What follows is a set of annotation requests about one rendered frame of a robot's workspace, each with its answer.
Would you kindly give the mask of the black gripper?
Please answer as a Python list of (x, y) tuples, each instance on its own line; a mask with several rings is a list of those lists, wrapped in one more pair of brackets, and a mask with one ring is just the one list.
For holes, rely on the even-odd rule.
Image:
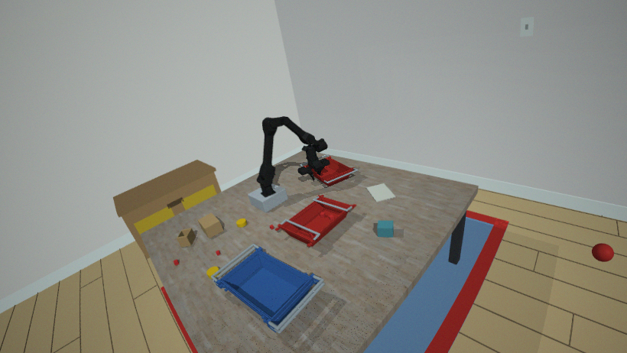
[[(310, 168), (310, 161), (311, 161), (311, 160), (316, 160), (316, 158), (318, 159), (318, 157), (317, 157), (317, 156), (314, 156), (314, 157), (306, 157), (306, 158), (307, 158), (307, 161), (308, 161), (308, 164), (307, 164), (307, 165), (308, 165), (309, 167), (300, 167), (300, 168), (298, 168), (298, 173), (299, 173), (299, 174), (301, 174), (301, 175), (305, 175), (305, 174), (307, 174), (307, 173), (308, 173), (308, 174), (310, 174), (311, 178), (314, 180), (313, 171), (311, 170), (311, 169), (313, 169), (313, 168)], [(324, 160), (324, 161), (325, 161), (326, 166), (327, 166), (327, 165), (330, 165), (330, 162), (329, 162), (326, 158), (323, 158), (323, 159), (321, 159), (320, 161), (322, 161), (322, 160)], [(321, 170), (320, 170), (320, 171), (318, 171), (318, 172), (317, 172), (317, 174), (318, 174), (318, 175), (320, 175), (320, 174), (321, 174)]]

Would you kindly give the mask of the tan cardboard box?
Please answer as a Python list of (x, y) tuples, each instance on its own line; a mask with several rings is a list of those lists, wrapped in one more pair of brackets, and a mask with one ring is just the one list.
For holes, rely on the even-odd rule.
[(220, 232), (223, 232), (223, 227), (221, 226), (220, 221), (212, 213), (197, 220), (200, 224), (200, 227), (204, 231), (204, 234), (208, 238), (212, 238)]

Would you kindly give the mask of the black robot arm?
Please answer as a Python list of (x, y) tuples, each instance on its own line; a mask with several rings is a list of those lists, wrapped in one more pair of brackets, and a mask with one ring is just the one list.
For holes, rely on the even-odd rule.
[[(302, 143), (308, 144), (307, 146), (303, 146), (301, 149), (302, 151), (306, 151), (307, 157), (314, 157), (317, 155), (316, 152), (319, 153), (321, 151), (324, 151), (328, 147), (323, 138), (317, 141), (312, 134), (304, 131), (302, 128), (299, 128), (288, 117), (282, 116), (279, 118), (264, 118), (262, 121), (262, 128), (265, 134), (264, 157), (257, 181), (261, 184), (263, 192), (261, 194), (265, 198), (275, 193), (275, 191), (271, 187), (272, 180), (275, 175), (275, 167), (273, 167), (271, 164), (273, 137), (278, 130), (278, 127), (281, 127), (283, 125), (289, 130), (293, 131), (299, 137)], [(310, 168), (313, 168), (315, 172), (322, 170), (325, 166), (325, 161), (319, 161), (319, 158), (310, 161)]]

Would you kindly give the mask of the brown open box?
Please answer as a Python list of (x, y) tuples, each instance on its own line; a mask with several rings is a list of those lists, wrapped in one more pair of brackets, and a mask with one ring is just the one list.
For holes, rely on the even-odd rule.
[(183, 229), (177, 237), (177, 240), (181, 247), (191, 246), (195, 239), (195, 234), (192, 228)]

